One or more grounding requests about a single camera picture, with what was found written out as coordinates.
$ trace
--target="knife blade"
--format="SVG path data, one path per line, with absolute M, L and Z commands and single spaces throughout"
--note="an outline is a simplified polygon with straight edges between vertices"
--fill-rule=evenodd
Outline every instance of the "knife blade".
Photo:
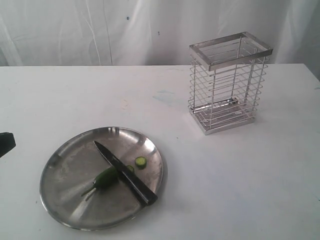
M 143 181 L 140 180 L 132 171 L 130 171 L 126 165 L 124 165 L 109 149 L 103 146 L 101 143 L 94 141 L 96 148 L 101 155 L 114 166 L 121 177 L 124 179 L 124 183 L 130 188 L 137 200 L 143 206 L 150 206 L 158 199 L 158 196 L 148 188 Z

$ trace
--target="wire rack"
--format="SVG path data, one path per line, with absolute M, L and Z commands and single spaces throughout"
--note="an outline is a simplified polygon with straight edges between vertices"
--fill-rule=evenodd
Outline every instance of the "wire rack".
M 254 122 L 272 51 L 248 32 L 190 45 L 188 107 L 206 135 Z

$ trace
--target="black object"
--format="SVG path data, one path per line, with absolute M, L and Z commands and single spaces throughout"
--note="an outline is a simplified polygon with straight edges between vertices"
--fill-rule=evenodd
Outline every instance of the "black object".
M 157 195 L 144 184 L 126 165 L 124 165 L 111 151 L 97 141 L 94 141 L 95 146 L 98 148 L 101 155 L 114 166 L 124 182 L 129 186 L 135 197 L 141 205 L 150 206 L 157 199 Z
M 16 146 L 15 138 L 11 132 L 0 133 L 0 158 Z

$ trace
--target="white fabric curtain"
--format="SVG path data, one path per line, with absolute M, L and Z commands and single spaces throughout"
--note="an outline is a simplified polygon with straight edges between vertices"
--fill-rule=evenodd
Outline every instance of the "white fabric curtain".
M 0 66 L 187 65 L 244 31 L 320 77 L 320 0 L 0 0 Z

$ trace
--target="cucumber slice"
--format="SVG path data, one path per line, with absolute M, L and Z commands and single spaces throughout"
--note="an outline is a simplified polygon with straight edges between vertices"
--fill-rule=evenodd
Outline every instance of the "cucumber slice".
M 144 156 L 138 156 L 134 163 L 139 169 L 144 169 L 147 166 L 147 159 Z
M 131 172 L 135 173 L 135 169 L 134 169 L 133 166 L 128 165 L 128 166 L 126 166 L 126 167 L 127 167 Z

